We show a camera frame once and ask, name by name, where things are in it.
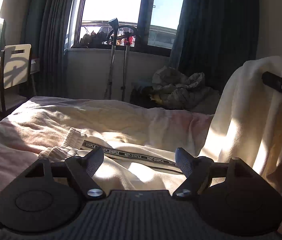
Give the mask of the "cream knit trousers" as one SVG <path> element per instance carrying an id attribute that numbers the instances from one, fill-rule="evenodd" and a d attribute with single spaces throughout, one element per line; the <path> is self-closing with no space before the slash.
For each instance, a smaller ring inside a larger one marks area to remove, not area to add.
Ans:
<path id="1" fill-rule="evenodd" d="M 282 57 L 237 69 L 213 115 L 106 105 L 91 128 L 71 128 L 62 146 L 39 156 L 59 162 L 102 145 L 105 158 L 94 179 L 104 191 L 174 191 L 185 179 L 174 167 L 174 152 L 182 147 L 221 163 L 241 158 L 282 192 L 282 94 L 262 83 L 264 72 L 282 77 Z"/>

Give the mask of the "teal curtain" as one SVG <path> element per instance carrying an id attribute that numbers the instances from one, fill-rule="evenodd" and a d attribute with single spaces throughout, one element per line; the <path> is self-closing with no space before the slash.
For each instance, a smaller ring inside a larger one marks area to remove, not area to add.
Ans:
<path id="1" fill-rule="evenodd" d="M 32 57 L 39 60 L 39 72 L 34 75 L 39 95 L 67 94 L 64 52 L 72 2 L 29 0 L 20 40 L 32 46 Z"/>
<path id="2" fill-rule="evenodd" d="M 183 0 L 168 65 L 186 76 L 204 73 L 206 86 L 221 92 L 255 60 L 258 37 L 259 0 Z"/>

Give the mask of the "white black chair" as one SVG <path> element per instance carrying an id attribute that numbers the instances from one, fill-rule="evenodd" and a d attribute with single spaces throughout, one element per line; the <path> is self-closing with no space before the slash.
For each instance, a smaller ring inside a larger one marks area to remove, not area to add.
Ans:
<path id="1" fill-rule="evenodd" d="M 0 116 L 6 117 L 29 100 L 32 46 L 16 44 L 6 46 L 0 58 Z M 24 84 L 25 95 L 12 91 Z"/>

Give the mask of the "pastel bed sheet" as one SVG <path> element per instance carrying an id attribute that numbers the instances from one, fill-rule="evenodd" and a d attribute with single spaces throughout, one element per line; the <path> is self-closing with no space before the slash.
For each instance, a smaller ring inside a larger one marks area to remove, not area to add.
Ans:
<path id="1" fill-rule="evenodd" d="M 35 96 L 0 122 L 0 191 L 48 148 L 63 145 L 71 128 L 89 129 L 99 121 L 98 111 L 117 100 L 74 100 Z"/>

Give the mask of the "window frame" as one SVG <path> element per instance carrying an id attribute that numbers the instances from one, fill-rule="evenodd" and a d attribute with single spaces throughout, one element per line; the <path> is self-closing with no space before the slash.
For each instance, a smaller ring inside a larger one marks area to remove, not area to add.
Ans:
<path id="1" fill-rule="evenodd" d="M 73 0 L 69 46 L 108 49 L 104 40 L 108 24 L 117 18 L 126 32 L 127 25 L 138 30 L 132 39 L 133 51 L 168 57 L 176 40 L 184 0 Z"/>

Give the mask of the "right teal curtain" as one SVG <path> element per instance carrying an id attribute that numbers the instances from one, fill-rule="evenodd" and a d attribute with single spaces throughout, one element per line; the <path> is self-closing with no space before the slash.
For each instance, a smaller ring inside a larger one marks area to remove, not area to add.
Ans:
<path id="1" fill-rule="evenodd" d="M 221 92 L 255 60 L 258 37 L 259 0 L 183 0 L 168 65 L 186 76 L 204 73 L 206 86 Z"/>

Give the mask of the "left teal curtain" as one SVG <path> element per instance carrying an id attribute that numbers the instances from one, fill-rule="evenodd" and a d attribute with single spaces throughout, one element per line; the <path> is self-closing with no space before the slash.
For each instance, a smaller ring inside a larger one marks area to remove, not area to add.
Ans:
<path id="1" fill-rule="evenodd" d="M 29 0 L 20 40 L 32 46 L 32 57 L 39 60 L 39 72 L 34 75 L 39 95 L 67 94 L 64 52 L 72 2 Z"/>

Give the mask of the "beige puffer jacket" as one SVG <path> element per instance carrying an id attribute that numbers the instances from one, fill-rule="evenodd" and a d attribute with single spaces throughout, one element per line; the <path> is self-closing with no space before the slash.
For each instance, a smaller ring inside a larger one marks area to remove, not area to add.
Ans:
<path id="1" fill-rule="evenodd" d="M 186 76 L 175 68 L 163 67 L 152 77 L 151 100 L 167 109 L 212 115 L 220 94 L 206 86 L 204 73 Z"/>

